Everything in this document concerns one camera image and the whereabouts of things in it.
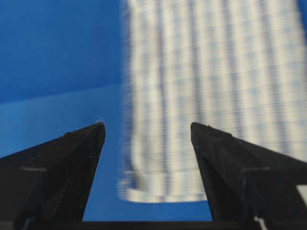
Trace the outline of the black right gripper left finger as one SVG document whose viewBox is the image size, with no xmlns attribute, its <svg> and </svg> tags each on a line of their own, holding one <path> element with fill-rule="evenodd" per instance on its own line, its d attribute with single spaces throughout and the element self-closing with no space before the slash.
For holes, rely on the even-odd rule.
<svg viewBox="0 0 307 230">
<path fill-rule="evenodd" d="M 105 142 L 102 122 L 0 160 L 0 227 L 81 222 Z"/>
</svg>

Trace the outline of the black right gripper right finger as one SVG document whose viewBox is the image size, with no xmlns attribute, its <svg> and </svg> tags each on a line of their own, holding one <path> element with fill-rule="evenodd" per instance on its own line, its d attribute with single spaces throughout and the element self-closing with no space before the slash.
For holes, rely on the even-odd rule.
<svg viewBox="0 0 307 230">
<path fill-rule="evenodd" d="M 298 189 L 307 184 L 304 161 L 200 123 L 190 130 L 213 221 L 306 229 L 307 203 Z"/>
</svg>

